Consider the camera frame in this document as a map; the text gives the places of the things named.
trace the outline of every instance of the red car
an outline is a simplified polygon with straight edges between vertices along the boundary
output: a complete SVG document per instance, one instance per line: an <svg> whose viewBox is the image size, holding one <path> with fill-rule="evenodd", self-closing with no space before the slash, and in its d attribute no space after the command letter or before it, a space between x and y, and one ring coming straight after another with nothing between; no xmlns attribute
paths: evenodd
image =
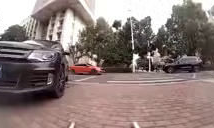
<svg viewBox="0 0 214 128"><path fill-rule="evenodd" d="M101 75L103 73L103 70L100 67L91 64L75 64L70 67L70 70L75 74Z"/></svg>

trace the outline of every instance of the car headlight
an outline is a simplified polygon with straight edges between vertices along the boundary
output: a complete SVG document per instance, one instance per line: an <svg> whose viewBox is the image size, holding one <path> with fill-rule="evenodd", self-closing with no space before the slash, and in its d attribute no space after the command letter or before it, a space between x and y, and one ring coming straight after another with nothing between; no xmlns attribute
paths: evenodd
<svg viewBox="0 0 214 128"><path fill-rule="evenodd" d="M29 56L28 60L48 62L56 58L56 54L53 51L40 51L35 50Z"/></svg>

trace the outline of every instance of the brick pavement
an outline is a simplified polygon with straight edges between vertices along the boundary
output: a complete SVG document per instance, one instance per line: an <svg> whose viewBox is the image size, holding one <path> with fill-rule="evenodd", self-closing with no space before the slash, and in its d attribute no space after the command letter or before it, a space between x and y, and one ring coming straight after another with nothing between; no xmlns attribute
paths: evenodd
<svg viewBox="0 0 214 128"><path fill-rule="evenodd" d="M0 128L214 128L214 84L77 85L59 100L1 96Z"/></svg>

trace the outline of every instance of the black suv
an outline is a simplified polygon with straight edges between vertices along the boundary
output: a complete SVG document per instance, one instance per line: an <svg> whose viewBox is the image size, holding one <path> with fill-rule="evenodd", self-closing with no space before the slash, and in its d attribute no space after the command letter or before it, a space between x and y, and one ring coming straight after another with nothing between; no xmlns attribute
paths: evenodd
<svg viewBox="0 0 214 128"><path fill-rule="evenodd" d="M0 42L0 92L49 91L64 94L68 62L58 42L31 40Z"/></svg>
<svg viewBox="0 0 214 128"><path fill-rule="evenodd" d="M202 66L202 60L196 56L185 56L174 63L166 64L163 67L163 71L166 73L173 73L178 70L197 72Z"/></svg>

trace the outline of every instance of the side mirror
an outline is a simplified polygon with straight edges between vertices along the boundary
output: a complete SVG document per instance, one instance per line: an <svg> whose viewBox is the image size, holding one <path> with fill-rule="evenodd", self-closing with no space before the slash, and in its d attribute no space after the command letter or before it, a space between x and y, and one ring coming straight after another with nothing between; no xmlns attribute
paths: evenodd
<svg viewBox="0 0 214 128"><path fill-rule="evenodd" d="M63 52L63 55L70 55L70 53L69 52Z"/></svg>

